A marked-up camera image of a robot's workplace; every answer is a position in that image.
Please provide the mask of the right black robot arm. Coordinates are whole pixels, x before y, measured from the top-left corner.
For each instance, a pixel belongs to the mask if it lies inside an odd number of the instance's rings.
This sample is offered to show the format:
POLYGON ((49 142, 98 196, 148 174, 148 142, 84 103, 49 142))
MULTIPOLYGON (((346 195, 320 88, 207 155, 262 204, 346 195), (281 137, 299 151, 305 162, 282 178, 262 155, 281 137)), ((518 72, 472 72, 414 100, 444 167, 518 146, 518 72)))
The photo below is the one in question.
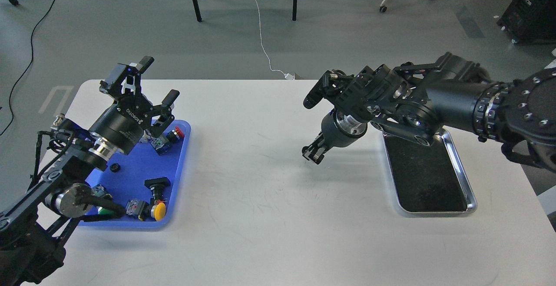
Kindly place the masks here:
POLYGON ((429 64, 407 62, 392 69, 383 64, 352 75, 327 70, 303 105, 312 109, 326 99, 333 108, 302 155, 319 164, 333 147, 363 137, 369 124, 422 146, 433 145, 447 126, 474 133, 480 142, 500 142, 513 163, 554 172, 555 88, 554 68, 495 82, 480 64, 450 52, 429 64))

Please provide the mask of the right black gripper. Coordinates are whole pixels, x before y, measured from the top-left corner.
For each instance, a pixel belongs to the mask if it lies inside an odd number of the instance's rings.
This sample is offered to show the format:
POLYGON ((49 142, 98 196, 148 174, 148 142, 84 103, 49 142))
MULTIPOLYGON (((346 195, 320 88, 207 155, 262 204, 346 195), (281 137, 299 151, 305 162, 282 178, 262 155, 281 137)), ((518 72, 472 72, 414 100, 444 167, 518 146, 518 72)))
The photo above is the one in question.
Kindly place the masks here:
POLYGON ((367 133, 368 124, 345 113, 328 113, 321 121, 322 136, 302 147, 302 156, 320 164, 332 147, 347 147, 367 133))

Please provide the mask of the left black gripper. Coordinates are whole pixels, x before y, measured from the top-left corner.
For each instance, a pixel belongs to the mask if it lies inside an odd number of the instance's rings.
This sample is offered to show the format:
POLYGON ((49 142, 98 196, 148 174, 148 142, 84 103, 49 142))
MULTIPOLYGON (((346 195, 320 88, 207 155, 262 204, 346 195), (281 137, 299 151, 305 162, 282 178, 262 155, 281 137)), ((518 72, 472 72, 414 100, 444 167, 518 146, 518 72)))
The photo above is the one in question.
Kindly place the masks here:
POLYGON ((145 130, 147 136, 158 138, 174 120, 172 109, 178 90, 170 90, 157 106, 152 106, 141 92, 141 76, 153 62, 153 57, 144 56, 138 63, 119 63, 100 82, 99 92, 113 98, 113 103, 93 122, 89 132, 95 139, 109 142, 118 153, 131 153, 145 130))

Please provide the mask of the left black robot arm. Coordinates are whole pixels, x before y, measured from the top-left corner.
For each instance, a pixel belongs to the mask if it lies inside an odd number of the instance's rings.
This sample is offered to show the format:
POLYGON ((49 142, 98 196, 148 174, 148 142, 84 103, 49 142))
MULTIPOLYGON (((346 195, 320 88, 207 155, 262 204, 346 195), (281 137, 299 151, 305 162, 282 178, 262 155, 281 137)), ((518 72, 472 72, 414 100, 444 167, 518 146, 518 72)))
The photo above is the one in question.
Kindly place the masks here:
POLYGON ((183 134, 165 130, 173 122, 173 102, 178 90, 170 90, 159 105, 153 105, 141 92, 141 76, 154 58, 139 63, 118 64, 100 82, 99 91, 113 104, 84 129, 60 114, 50 131, 39 131, 50 138, 49 149, 56 153, 43 169, 37 166, 26 194, 1 213, 1 284, 19 286, 40 283, 63 266, 66 244, 77 225, 90 221, 118 219, 131 213, 140 219, 165 214, 161 187, 152 186, 152 203, 126 208, 108 195, 94 191, 87 177, 94 170, 107 169, 115 153, 129 154, 140 141, 149 142, 157 153, 168 149, 183 134))

